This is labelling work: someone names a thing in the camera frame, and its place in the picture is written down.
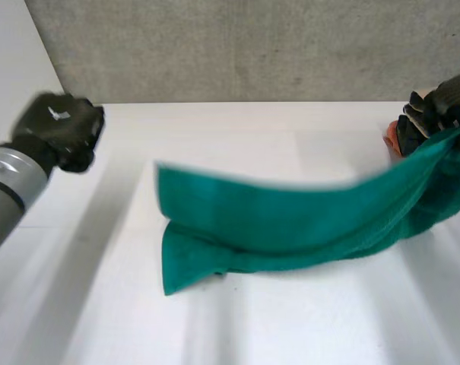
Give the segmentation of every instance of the concrete wall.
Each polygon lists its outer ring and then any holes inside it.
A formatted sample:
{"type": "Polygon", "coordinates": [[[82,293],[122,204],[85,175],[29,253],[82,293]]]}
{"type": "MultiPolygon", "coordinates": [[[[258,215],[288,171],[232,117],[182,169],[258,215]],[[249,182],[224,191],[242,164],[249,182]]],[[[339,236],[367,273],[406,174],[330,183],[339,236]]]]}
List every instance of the concrete wall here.
{"type": "Polygon", "coordinates": [[[27,0],[97,102],[405,100],[460,72],[460,0],[27,0]]]}

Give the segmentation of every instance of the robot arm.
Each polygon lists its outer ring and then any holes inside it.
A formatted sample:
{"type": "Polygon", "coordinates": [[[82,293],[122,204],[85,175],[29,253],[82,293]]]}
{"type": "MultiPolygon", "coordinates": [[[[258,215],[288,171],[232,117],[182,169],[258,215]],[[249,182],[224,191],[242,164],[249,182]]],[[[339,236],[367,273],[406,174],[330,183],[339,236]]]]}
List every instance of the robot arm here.
{"type": "Polygon", "coordinates": [[[72,95],[41,94],[0,144],[0,245],[47,187],[55,167],[86,171],[104,127],[102,107],[72,95]]]}

